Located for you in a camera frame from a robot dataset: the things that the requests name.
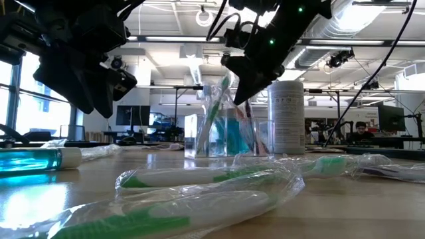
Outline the large window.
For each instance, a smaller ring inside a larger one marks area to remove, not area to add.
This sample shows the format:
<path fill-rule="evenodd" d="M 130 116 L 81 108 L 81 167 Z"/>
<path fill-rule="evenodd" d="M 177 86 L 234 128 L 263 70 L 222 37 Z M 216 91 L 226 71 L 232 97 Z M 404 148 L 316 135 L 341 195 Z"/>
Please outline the large window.
<path fill-rule="evenodd" d="M 20 134 L 48 131 L 53 137 L 67 137 L 71 118 L 68 101 L 33 78 L 39 57 L 26 53 L 22 65 L 0 61 L 0 123 L 6 124 L 9 106 L 16 106 L 11 126 Z"/>

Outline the clear acrylic organizer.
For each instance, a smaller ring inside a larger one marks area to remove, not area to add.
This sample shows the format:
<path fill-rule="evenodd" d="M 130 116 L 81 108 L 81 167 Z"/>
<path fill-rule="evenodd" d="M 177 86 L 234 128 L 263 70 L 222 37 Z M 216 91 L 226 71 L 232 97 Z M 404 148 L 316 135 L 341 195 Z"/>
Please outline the clear acrylic organizer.
<path fill-rule="evenodd" d="M 274 150 L 274 122 L 261 118 L 216 117 L 207 138 L 201 137 L 203 115 L 185 117 L 185 157 L 267 156 Z"/>

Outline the person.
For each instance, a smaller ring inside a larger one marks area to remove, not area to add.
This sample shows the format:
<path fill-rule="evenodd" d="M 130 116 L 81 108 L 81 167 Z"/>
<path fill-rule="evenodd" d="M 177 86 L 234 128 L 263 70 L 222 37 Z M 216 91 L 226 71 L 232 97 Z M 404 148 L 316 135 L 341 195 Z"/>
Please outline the person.
<path fill-rule="evenodd" d="M 348 137 L 349 143 L 356 143 L 364 140 L 369 140 L 375 135 L 367 131 L 367 125 L 363 121 L 358 121 L 355 124 L 356 132 L 350 133 Z"/>

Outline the long ceiling light strip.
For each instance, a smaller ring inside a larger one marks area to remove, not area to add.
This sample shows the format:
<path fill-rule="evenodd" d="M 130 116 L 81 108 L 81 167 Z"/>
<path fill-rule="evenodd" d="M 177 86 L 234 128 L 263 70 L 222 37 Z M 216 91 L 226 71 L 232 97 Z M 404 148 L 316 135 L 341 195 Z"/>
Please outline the long ceiling light strip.
<path fill-rule="evenodd" d="M 127 38 L 131 43 L 201 43 L 201 44 L 224 44 L 224 37 L 213 37 L 206 40 L 206 37 L 186 36 L 186 35 L 134 35 Z M 391 47 L 393 39 L 309 39 L 300 38 L 295 45 L 300 46 L 358 46 L 358 47 Z M 425 48 L 425 40 L 402 40 L 400 39 L 397 47 Z"/>

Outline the white cylindrical wipes canister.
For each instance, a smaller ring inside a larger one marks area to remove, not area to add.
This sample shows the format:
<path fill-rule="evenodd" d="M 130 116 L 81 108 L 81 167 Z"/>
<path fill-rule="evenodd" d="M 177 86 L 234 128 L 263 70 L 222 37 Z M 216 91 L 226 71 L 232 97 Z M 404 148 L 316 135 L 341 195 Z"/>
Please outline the white cylindrical wipes canister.
<path fill-rule="evenodd" d="M 274 153 L 305 153 L 305 110 L 301 82 L 276 81 L 268 86 L 268 118 L 274 122 Z"/>

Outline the silver ventilation duct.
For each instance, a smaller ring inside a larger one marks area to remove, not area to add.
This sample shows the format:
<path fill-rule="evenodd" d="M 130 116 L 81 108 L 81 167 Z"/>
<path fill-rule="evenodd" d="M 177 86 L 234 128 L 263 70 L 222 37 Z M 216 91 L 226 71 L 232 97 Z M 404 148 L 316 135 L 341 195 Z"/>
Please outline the silver ventilation duct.
<path fill-rule="evenodd" d="M 385 6 L 355 5 L 355 1 L 371 2 L 372 0 L 332 0 L 333 17 L 328 20 L 318 16 L 303 34 L 311 39 L 351 39 L 369 26 L 385 9 Z M 308 68 L 317 64 L 328 50 L 310 46 L 297 46 L 285 59 L 285 72 L 279 81 L 295 80 Z"/>

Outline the black computer monitor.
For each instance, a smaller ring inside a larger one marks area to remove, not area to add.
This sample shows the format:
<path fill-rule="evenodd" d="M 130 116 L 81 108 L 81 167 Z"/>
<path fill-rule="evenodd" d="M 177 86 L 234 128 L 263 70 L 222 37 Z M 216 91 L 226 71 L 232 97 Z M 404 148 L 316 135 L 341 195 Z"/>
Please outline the black computer monitor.
<path fill-rule="evenodd" d="M 378 106 L 381 131 L 405 131 L 404 109 L 393 106 Z"/>
<path fill-rule="evenodd" d="M 118 106 L 116 124 L 148 126 L 150 106 Z"/>

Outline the black ceiling-mounted device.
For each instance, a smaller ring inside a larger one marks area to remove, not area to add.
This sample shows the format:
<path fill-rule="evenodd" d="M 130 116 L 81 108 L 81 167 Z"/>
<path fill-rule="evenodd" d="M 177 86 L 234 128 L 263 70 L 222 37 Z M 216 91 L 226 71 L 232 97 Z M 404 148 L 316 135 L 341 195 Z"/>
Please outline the black ceiling-mounted device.
<path fill-rule="evenodd" d="M 330 59 L 326 62 L 326 65 L 330 68 L 338 68 L 349 59 L 354 58 L 355 53 L 353 49 L 350 50 L 341 50 L 330 56 Z"/>

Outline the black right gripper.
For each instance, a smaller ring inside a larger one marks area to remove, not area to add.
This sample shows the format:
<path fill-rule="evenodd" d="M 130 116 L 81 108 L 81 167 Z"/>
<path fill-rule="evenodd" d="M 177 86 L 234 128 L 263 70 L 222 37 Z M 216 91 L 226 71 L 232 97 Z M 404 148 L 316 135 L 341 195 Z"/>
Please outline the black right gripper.
<path fill-rule="evenodd" d="M 238 87 L 233 99 L 235 105 L 240 105 L 252 96 L 268 87 L 284 73 L 284 67 L 279 66 L 289 51 L 289 39 L 283 27 L 268 24 L 266 28 L 251 37 L 244 49 L 245 56 L 232 56 L 227 69 L 239 77 Z M 259 71 L 259 66 L 279 66 L 269 73 Z"/>

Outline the blue toothbrush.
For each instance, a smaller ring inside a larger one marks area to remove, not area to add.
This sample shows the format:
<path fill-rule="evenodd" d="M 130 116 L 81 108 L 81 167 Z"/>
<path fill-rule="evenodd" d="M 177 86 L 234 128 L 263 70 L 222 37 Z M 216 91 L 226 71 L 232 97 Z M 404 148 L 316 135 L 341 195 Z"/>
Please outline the blue toothbrush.
<path fill-rule="evenodd" d="M 208 108 L 206 109 L 205 118 L 203 120 L 202 127 L 200 128 L 199 140 L 197 143 L 197 153 L 206 152 L 208 146 L 207 141 L 209 140 L 209 133 L 215 117 L 218 114 L 218 110 L 222 101 L 222 97 L 227 87 L 224 85 L 220 86 L 204 86 L 204 93 L 206 99 L 209 100 Z"/>

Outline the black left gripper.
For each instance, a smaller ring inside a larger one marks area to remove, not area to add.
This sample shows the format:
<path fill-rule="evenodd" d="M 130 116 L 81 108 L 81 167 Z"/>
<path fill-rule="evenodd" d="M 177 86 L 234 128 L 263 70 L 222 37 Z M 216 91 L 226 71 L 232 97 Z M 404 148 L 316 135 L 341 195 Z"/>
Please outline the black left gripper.
<path fill-rule="evenodd" d="M 116 6 L 37 6 L 35 20 L 43 28 L 46 49 L 39 54 L 35 80 L 89 114 L 94 111 L 83 72 L 96 72 L 95 108 L 113 114 L 114 73 L 108 53 L 124 45 L 128 28 Z"/>

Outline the black aluminium table frame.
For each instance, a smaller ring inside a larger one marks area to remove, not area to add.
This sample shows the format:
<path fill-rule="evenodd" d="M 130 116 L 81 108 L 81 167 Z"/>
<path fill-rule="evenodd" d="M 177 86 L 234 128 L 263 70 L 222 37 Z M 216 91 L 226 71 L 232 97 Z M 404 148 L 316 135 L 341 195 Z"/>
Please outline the black aluminium table frame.
<path fill-rule="evenodd" d="M 8 147 L 41 147 L 44 143 L 33 142 L 33 143 L 21 143 L 12 141 L 0 141 L 0 148 Z M 97 142 L 83 142 L 83 141 L 65 141 L 62 143 L 60 140 L 59 147 L 79 147 L 79 148 L 90 148 L 98 146 L 107 146 L 109 143 L 97 143 Z M 334 149 L 341 149 L 342 152 L 354 155 L 362 155 L 364 153 L 370 154 L 381 154 L 389 158 L 405 159 L 413 161 L 425 162 L 425 151 L 423 150 L 405 150 L 405 149 L 381 149 L 381 148 L 368 148 L 368 147 L 334 147 Z"/>

